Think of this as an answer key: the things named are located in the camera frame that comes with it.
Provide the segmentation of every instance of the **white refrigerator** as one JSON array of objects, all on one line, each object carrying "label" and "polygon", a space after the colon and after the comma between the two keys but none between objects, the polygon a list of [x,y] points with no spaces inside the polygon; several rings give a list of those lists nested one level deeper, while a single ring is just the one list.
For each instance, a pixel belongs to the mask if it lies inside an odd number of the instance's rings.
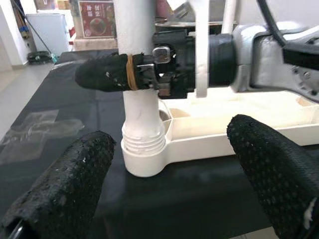
[{"label": "white refrigerator", "polygon": [[[69,45],[70,33],[64,14],[36,13],[27,14],[26,16],[54,55],[60,56],[63,52],[72,50],[72,46]],[[31,32],[36,50],[47,51],[32,28]]]}]

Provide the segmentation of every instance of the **black table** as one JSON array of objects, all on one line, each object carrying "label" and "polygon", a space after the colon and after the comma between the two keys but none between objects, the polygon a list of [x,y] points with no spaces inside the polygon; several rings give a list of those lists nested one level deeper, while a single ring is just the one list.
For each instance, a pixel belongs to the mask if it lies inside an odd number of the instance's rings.
[{"label": "black table", "polygon": [[[32,112],[58,109],[56,121],[79,119],[85,127],[75,136],[49,139],[36,159],[0,165],[0,218],[71,142],[101,130],[118,144],[88,238],[226,239],[269,227],[235,156],[171,164],[151,178],[126,171],[120,147],[122,93],[85,90],[73,79],[83,60],[111,52],[63,53],[57,64],[74,62],[52,70],[13,123],[21,125]],[[319,146],[307,149],[319,155]]]}]

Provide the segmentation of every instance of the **metal clip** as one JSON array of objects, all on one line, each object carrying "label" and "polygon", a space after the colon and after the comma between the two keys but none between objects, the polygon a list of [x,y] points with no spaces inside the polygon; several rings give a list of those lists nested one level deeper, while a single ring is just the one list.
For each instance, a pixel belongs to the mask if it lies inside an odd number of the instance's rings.
[{"label": "metal clip", "polygon": [[147,84],[151,89],[158,90],[159,82],[155,72],[155,65],[145,64],[145,65],[138,65],[137,67],[140,68],[140,73],[143,74],[144,83]]}]

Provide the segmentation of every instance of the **red poster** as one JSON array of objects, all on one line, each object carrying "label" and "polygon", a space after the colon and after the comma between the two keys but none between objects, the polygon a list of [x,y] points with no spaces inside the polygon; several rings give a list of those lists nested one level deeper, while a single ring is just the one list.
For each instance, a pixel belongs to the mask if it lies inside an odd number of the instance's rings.
[{"label": "red poster", "polygon": [[80,1],[84,37],[114,37],[115,19],[112,1]]}]

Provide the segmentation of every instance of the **wall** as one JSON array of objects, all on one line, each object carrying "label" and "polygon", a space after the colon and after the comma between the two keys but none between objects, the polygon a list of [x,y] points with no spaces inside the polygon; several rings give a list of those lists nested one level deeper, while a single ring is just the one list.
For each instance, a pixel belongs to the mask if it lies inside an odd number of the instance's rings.
[{"label": "wall", "polygon": [[34,0],[20,0],[20,3],[22,5],[22,8],[25,14],[36,13]]},{"label": "wall", "polygon": [[19,66],[27,62],[30,52],[17,27],[10,0],[0,0],[0,37],[11,65]]},{"label": "wall", "polygon": [[0,37],[0,72],[12,70],[11,63]]},{"label": "wall", "polygon": [[[240,24],[263,23],[256,0],[238,0],[237,21]],[[306,26],[319,25],[318,0],[267,0],[275,21],[296,21]]]}]

